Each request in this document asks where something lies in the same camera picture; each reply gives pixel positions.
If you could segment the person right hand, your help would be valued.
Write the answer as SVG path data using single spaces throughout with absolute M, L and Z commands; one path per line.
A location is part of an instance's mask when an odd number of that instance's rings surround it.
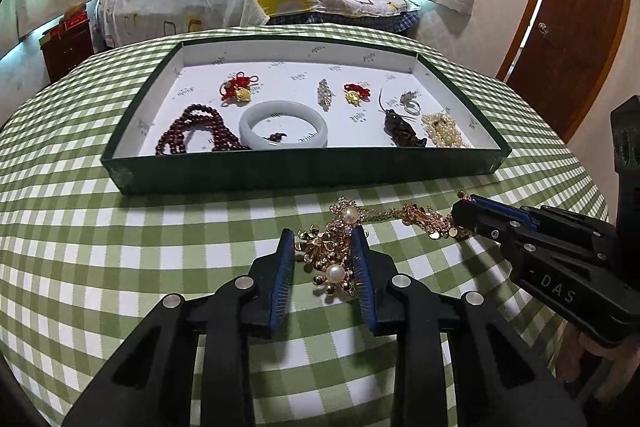
M 555 377 L 561 383 L 574 383 L 588 367 L 587 363 L 594 364 L 596 373 L 601 373 L 591 395 L 602 403 L 613 402 L 631 383 L 639 367 L 639 336 L 630 336 L 617 347 L 605 348 L 573 324 L 567 324 L 555 361 Z

